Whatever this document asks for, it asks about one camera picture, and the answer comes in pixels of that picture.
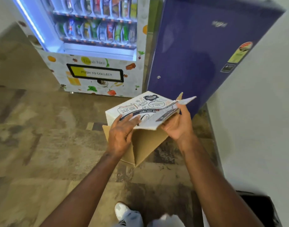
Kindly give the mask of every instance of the hand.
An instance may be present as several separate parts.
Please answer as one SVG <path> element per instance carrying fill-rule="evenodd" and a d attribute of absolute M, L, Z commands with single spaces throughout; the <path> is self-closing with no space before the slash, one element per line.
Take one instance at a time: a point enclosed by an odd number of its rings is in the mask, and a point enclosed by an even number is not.
<path fill-rule="evenodd" d="M 140 115 L 130 120 L 132 117 L 133 114 L 129 114 L 120 121 L 120 115 L 114 120 L 111 126 L 108 139 L 108 151 L 116 157 L 121 158 L 127 151 L 132 142 L 133 128 L 141 122 Z"/>
<path fill-rule="evenodd" d="M 186 105 L 176 103 L 181 110 L 180 114 L 175 114 L 166 120 L 160 127 L 176 142 L 194 135 L 191 115 Z"/>

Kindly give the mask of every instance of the juice glass graphic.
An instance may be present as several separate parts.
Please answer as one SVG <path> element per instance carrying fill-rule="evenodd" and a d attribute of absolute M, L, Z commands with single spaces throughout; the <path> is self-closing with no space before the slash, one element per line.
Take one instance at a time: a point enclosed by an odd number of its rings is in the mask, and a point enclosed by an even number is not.
<path fill-rule="evenodd" d="M 66 72 L 67 74 L 67 78 L 70 82 L 70 84 L 74 85 L 74 86 L 80 86 L 81 83 L 79 82 L 79 79 L 77 78 L 74 78 L 72 75 L 71 75 L 71 72 Z"/>

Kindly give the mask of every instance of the forearm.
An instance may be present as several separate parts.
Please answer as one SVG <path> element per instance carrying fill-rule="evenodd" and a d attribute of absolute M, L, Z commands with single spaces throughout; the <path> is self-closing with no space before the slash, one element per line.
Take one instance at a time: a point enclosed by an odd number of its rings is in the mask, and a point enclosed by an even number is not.
<path fill-rule="evenodd" d="M 211 227 L 263 226 L 212 164 L 199 139 L 192 135 L 178 142 L 186 167 Z"/>
<path fill-rule="evenodd" d="M 108 151 L 97 165 L 47 217 L 41 227 L 86 227 L 120 158 Z"/>

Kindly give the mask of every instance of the vending machine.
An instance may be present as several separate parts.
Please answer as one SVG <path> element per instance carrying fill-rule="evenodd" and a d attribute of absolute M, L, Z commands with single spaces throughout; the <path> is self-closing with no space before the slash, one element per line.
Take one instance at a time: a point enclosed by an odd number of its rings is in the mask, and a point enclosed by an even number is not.
<path fill-rule="evenodd" d="M 63 89 L 142 92 L 150 0 L 5 0 Z"/>
<path fill-rule="evenodd" d="M 147 90 L 169 99 L 197 96 L 191 115 L 285 12 L 271 0 L 165 0 L 161 8 Z"/>

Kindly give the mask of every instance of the patterned floor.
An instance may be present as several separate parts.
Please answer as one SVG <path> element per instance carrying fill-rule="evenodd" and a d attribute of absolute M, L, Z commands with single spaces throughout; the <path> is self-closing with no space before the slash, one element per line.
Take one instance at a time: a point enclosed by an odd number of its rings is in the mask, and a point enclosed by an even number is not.
<path fill-rule="evenodd" d="M 126 100 L 63 92 L 18 27 L 0 39 L 0 226 L 39 226 L 98 162 L 107 145 L 105 110 Z M 193 127 L 217 164 L 205 107 Z M 140 211 L 145 224 L 167 212 L 186 226 L 203 225 L 170 138 L 139 167 L 118 164 L 90 226 L 112 226 L 117 201 Z"/>

